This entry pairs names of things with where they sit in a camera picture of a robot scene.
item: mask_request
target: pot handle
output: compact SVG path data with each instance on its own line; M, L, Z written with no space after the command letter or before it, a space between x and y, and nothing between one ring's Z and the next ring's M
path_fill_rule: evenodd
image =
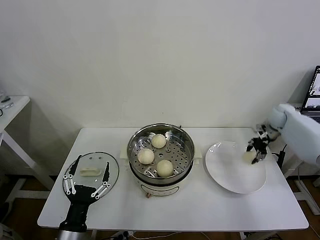
M120 159L125 160L125 166L129 166L129 159L127 155L127 145L123 145L120 151Z
M199 159L202 159L201 148L196 145L194 147L194 158L193 158L193 162L195 165L199 165Z

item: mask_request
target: electric pot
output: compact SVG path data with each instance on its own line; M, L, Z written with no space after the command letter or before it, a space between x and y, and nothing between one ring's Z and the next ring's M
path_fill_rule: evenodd
M152 146L151 139L156 134L165 136L164 147ZM153 162L147 165L141 164L138 160L139 151L145 148L154 152ZM180 127L156 123L141 128L131 137L127 146L127 156L131 171L144 192L153 196L168 196L180 189L181 181L191 172L195 146L191 137ZM157 164L161 160L169 160L172 163L172 176L158 176Z

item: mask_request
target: white plate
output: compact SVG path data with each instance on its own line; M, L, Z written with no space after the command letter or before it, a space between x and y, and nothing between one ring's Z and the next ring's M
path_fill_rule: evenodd
M237 194L250 194L266 183L265 163L251 164L243 158L245 145L233 141L217 142L205 155L205 165L212 178L225 189Z

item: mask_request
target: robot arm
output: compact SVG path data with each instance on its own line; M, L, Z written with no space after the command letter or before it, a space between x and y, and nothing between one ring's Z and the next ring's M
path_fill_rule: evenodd
M301 115L288 104L280 104L272 109L270 117L257 125L259 137L249 141L247 151L256 150L252 164L266 157L266 147L279 135L293 152L309 164L320 165L320 124L312 118Z

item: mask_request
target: white table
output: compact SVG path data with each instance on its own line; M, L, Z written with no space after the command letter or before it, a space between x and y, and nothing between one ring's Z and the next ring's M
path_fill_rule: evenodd
M179 232L258 232L305 229L309 226L294 194L272 155L265 161L265 186L252 194L236 194L220 187L205 172L203 161L194 165L183 189L167 197L146 198L121 149L137 128L83 128L61 169L38 218L38 225L57 228L65 219L69 200L63 175L79 155L102 151L119 163L113 189L89 207L86 224L96 230ZM185 128L205 156L218 141L245 144L255 134L250 128Z
M9 109L4 109L3 116L0 117L0 144L3 138L3 141L5 141L8 144L8 146L33 170L34 176L44 186L51 190L51 188L54 185L54 181L49 177L47 171L40 167L33 159L31 159L31 157L29 157L29 155L16 143L16 141L5 130L9 123L28 104L30 98L28 96L11 96L11 100L13 101L14 105ZM17 193L22 193L22 195L25 194L24 191L19 191L23 183L23 180L18 181L14 190L8 197L7 201L13 201L14 198L20 196L17 196Z

